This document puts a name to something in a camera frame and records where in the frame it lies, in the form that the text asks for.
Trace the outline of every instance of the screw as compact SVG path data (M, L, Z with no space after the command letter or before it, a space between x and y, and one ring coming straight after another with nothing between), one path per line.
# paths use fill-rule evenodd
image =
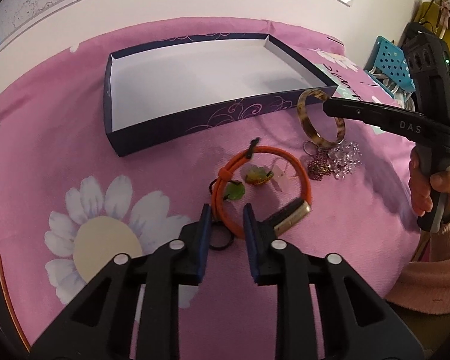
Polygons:
M117 254L114 258L113 258L113 262L115 264L117 264L118 266L122 266L123 264L125 264L128 261L128 256L126 254Z
M271 243L271 247L281 251L282 249L285 249L287 247L287 243L281 239L276 239Z
M334 266L337 266L343 261L342 256L336 253L329 254L327 256L327 260L330 264L333 264Z
M173 251L179 251L185 246L185 242L183 242L181 239L174 239L168 244L168 246Z

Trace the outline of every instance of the open box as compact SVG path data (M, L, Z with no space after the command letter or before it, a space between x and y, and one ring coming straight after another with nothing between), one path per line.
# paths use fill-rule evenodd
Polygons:
M105 131L125 156L183 135L295 107L303 90L336 83L268 34L195 35L110 54Z

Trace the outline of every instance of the silver ring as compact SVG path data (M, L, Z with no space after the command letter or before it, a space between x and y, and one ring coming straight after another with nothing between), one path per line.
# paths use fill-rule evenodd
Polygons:
M310 152L307 151L307 144L308 144L308 143L311 143L311 144L315 147L315 154L311 154ZM308 141L306 141L306 142L303 143L303 151L304 151L306 154L308 154L310 157L315 157L315 156L317 156L318 150L319 150L318 145L317 145L315 142L313 142L313 140L308 140Z

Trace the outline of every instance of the device handle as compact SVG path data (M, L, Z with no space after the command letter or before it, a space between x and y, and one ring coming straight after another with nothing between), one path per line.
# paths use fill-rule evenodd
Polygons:
M450 170L450 153L439 148L430 148L416 145L416 153L420 159L420 170L429 178L431 175L444 170ZM418 218L418 227L423 231L438 233L442 224L443 212L447 205L448 194L435 191L433 188L430 193L433 208L431 212L425 212L425 215Z

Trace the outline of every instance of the pink tablecloth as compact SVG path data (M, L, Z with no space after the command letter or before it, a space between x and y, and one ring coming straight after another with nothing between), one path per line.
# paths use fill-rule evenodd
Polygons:
M0 252L10 296L31 342L80 290L72 254L77 229L98 215L123 221L145 253L176 237L209 202L218 169L254 137L303 157L306 139L295 110L240 120L119 158L104 133L104 67L111 51L153 40L217 32L268 32L325 66L364 101L393 100L353 64L327 53L344 47L326 35L264 20L175 19L108 33L43 62L0 96ZM312 111L320 118L320 109ZM312 213L284 238L303 252L342 254L385 295L418 242L408 201L411 143L347 121L363 166L345 180L313 182ZM323 120L322 128L333 129ZM272 158L257 156L257 163ZM258 219L298 193L249 188L228 209L252 202ZM181 356L274 357L275 289L256 287L237 241L211 252L198 292L180 294Z

